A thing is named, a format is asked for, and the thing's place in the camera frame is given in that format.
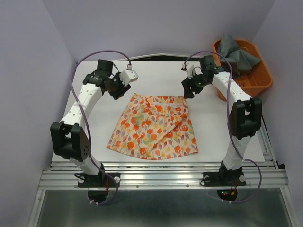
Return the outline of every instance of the crumpled gray towel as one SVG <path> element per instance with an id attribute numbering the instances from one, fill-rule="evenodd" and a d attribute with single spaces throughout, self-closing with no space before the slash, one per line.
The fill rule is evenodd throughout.
<path id="1" fill-rule="evenodd" d="M 239 77 L 241 73 L 249 73 L 253 66 L 261 62 L 260 58 L 240 49 L 234 38 L 227 33 L 222 34 L 217 52 L 232 65 L 233 78 Z M 226 65 L 223 58 L 220 57 L 220 61 L 223 66 Z"/>

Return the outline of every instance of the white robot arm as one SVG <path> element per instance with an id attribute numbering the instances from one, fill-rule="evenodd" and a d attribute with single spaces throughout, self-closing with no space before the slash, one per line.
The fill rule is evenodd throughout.
<path id="1" fill-rule="evenodd" d="M 136 81 L 138 75 L 128 67 L 123 72 L 118 72 L 111 78 L 113 63 L 99 60 L 97 69 L 88 74 L 75 102 L 69 112 L 60 122 L 54 122 L 51 126 L 51 136 L 55 154 L 75 163 L 85 175 L 87 181 L 99 183 L 103 181 L 104 175 L 94 165 L 104 170 L 103 164 L 98 162 L 90 150 L 90 142 L 84 129 L 85 122 L 79 104 L 81 104 L 86 118 L 89 118 L 92 109 L 104 92 L 108 91 L 114 98 L 118 99 L 130 89 L 129 83 Z"/>
<path id="2" fill-rule="evenodd" d="M 200 65 L 202 74 L 196 74 L 197 67 L 194 65 L 182 66 L 182 70 L 187 72 L 187 78 L 182 81 L 184 98 L 193 98 L 195 96 L 193 92 L 198 94 L 209 84 L 214 85 L 227 98 L 230 73 L 217 66 L 212 55 L 201 58 Z M 242 172 L 242 159 L 251 137 L 261 127 L 262 102 L 246 94 L 233 79 L 229 92 L 229 105 L 232 108 L 228 113 L 230 119 L 228 127 L 239 154 L 230 141 L 219 172 L 203 173 L 204 179 L 205 176 L 208 178 L 205 179 L 204 186 L 232 186 L 235 181 L 238 186 L 246 185 L 243 181 L 245 178 Z"/>

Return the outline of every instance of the purple wall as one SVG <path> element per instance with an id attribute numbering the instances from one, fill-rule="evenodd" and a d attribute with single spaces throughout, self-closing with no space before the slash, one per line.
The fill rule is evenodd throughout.
<path id="1" fill-rule="evenodd" d="M 271 144 L 285 163 L 291 196 L 303 224 L 303 1 L 276 0 L 254 39 L 271 75 L 261 98 Z"/>
<path id="2" fill-rule="evenodd" d="M 42 0 L 73 57 L 211 50 L 228 32 L 252 40 L 274 0 Z M 121 59 L 117 55 L 102 55 Z"/>
<path id="3" fill-rule="evenodd" d="M 72 57 L 41 0 L 0 2 L 0 226 L 27 226 Z"/>

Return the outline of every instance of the orange plastic bin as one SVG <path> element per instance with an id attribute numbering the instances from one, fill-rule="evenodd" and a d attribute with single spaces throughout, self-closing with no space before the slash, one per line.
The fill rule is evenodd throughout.
<path id="1" fill-rule="evenodd" d="M 236 42 L 241 49 L 262 60 L 259 64 L 252 67 L 252 71 L 249 74 L 241 74 L 239 78 L 235 79 L 236 83 L 243 89 L 243 91 L 245 91 L 251 97 L 256 97 L 260 92 L 262 92 L 272 84 L 272 78 L 255 45 L 247 40 L 242 39 L 236 39 Z M 217 52 L 219 43 L 220 40 L 214 43 L 215 52 Z M 219 57 L 215 54 L 214 60 L 217 65 L 221 65 Z M 217 93 L 218 97 L 221 100 L 226 101 L 225 97 L 218 89 Z"/>

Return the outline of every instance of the floral cloth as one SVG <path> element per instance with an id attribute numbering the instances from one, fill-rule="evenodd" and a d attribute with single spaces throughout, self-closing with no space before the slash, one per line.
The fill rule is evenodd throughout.
<path id="1" fill-rule="evenodd" d="M 135 93 L 107 147 L 121 154 L 150 160 L 197 153 L 185 98 Z"/>

